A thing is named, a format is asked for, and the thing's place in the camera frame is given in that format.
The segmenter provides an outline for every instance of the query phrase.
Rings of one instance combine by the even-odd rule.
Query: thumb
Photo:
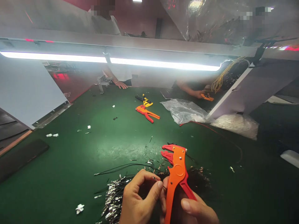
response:
[[[149,211],[153,211],[156,202],[160,198],[160,194],[162,192],[163,188],[163,182],[162,181],[157,181],[152,188],[149,191],[149,194],[147,195],[146,199],[144,199],[144,202],[146,206],[148,206]]]
[[[184,198],[181,205],[185,212],[200,220],[200,223],[219,223],[215,211],[205,203],[201,203],[201,201]]]

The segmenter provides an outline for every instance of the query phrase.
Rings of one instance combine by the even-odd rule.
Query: hand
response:
[[[163,183],[160,180],[157,175],[143,169],[136,174],[124,189],[119,224],[145,224],[149,222],[163,188]],[[138,192],[144,182],[147,182],[146,184],[151,183],[153,186],[143,200]]]
[[[203,99],[201,94],[206,94],[205,91],[193,91],[191,93],[192,96],[198,98],[198,99]]]
[[[161,193],[160,200],[162,206],[163,215],[160,217],[160,224],[164,224],[164,217],[166,214],[166,191],[168,187],[169,177],[163,180],[164,189]],[[172,215],[171,219],[176,220],[176,223],[188,223],[188,224],[219,224],[219,219],[215,211],[206,205],[206,203],[196,194],[197,201],[188,199],[185,192],[178,186],[179,191],[176,193],[173,199]]]
[[[121,81],[117,81],[117,82],[115,83],[115,85],[118,86],[120,89],[121,89],[121,88],[123,88],[123,89],[128,88],[128,86],[127,86],[126,84],[124,84],[123,82],[121,82]]]

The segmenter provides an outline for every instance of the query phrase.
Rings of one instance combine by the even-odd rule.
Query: red wire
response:
[[[216,134],[218,134],[218,135],[220,135],[221,137],[225,138],[227,141],[229,141],[229,142],[232,143],[234,146],[236,146],[236,147],[240,150],[240,159],[239,159],[239,161],[238,161],[237,163],[241,162],[241,160],[242,160],[242,158],[243,158],[243,152],[242,152],[242,149],[241,149],[239,146],[237,146],[235,143],[233,143],[233,142],[232,142],[231,140],[229,140],[227,137],[223,136],[222,134],[219,134],[217,131],[211,129],[210,127],[208,127],[208,126],[206,126],[206,125],[204,125],[204,124],[201,124],[201,123],[198,123],[198,122],[195,122],[195,121],[190,121],[190,122],[200,124],[200,125],[202,125],[202,126],[208,128],[208,129],[212,130],[213,132],[215,132]]]

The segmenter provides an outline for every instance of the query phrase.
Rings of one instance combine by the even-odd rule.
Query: metal bracket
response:
[[[99,83],[100,94],[104,94],[103,86],[108,88],[108,85],[112,82],[113,77],[106,77],[105,75],[98,77],[97,82]]]

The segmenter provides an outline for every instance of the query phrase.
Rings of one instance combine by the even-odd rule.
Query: white plastic connector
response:
[[[76,213],[77,213],[77,215],[80,213],[80,212],[82,212],[83,210],[84,210],[84,205],[82,205],[82,204],[79,204],[78,206],[77,206],[77,208],[76,208]]]

